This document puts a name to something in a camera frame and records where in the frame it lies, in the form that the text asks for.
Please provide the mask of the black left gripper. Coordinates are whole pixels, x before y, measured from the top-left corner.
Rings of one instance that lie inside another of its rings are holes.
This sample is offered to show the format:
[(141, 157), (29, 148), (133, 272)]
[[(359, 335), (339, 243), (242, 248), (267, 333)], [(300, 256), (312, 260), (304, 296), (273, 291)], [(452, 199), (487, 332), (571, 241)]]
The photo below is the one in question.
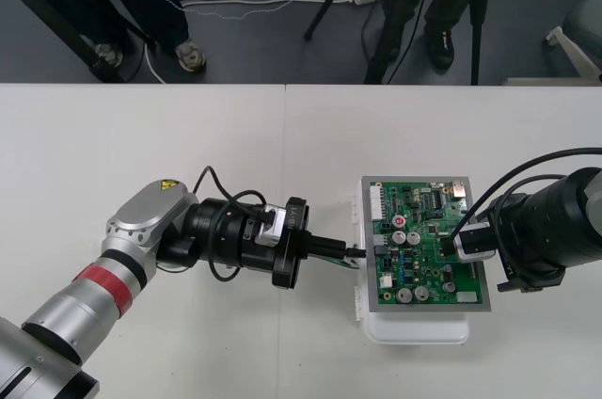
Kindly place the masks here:
[(309, 207), (304, 199), (290, 197), (284, 207), (267, 204), (263, 215), (270, 220), (252, 223), (250, 217), (247, 219), (240, 266), (270, 274), (277, 288), (294, 288), (301, 261), (308, 255), (327, 259), (346, 257), (344, 241), (309, 234)]

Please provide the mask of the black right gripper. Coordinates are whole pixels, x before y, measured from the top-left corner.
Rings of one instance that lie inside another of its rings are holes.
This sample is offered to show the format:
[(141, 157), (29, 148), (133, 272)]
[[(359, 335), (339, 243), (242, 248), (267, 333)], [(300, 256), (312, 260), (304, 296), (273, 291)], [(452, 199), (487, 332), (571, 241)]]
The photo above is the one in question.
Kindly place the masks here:
[(526, 193), (506, 192), (486, 209), (506, 276), (506, 280), (497, 285), (500, 293), (541, 292), (560, 286), (565, 275), (564, 267), (546, 261), (532, 249), (520, 229), (518, 218), (528, 197)]

